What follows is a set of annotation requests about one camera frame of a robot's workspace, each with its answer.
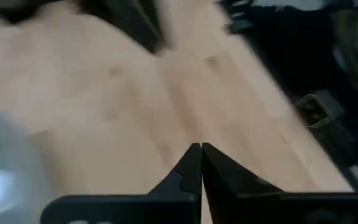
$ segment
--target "wood grain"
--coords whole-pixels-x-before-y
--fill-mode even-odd
[[[287,191],[351,190],[213,2],[160,7],[159,56],[69,2],[0,21],[0,111],[43,131],[59,195],[144,194],[203,141]]]

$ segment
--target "transparent container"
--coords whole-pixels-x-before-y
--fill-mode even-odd
[[[0,115],[0,224],[39,223],[52,199],[39,149]]]

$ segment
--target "light wood surface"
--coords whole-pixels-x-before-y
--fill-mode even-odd
[[[160,7],[157,57],[69,2],[0,21],[0,111],[38,133],[58,195],[144,194],[192,142],[287,191],[351,190],[217,5]]]

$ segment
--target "dark fabric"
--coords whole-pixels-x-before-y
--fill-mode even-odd
[[[358,90],[334,59],[335,37],[329,11],[252,6],[247,18],[255,24],[253,33],[280,72],[281,82],[298,96],[330,90],[345,107],[347,125],[358,137]]]

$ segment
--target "wooden floor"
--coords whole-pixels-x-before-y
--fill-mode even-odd
[[[287,191],[348,191],[250,48],[210,0],[161,0],[156,57],[68,2],[0,22],[0,111],[34,134],[63,194],[144,194],[191,142]]]

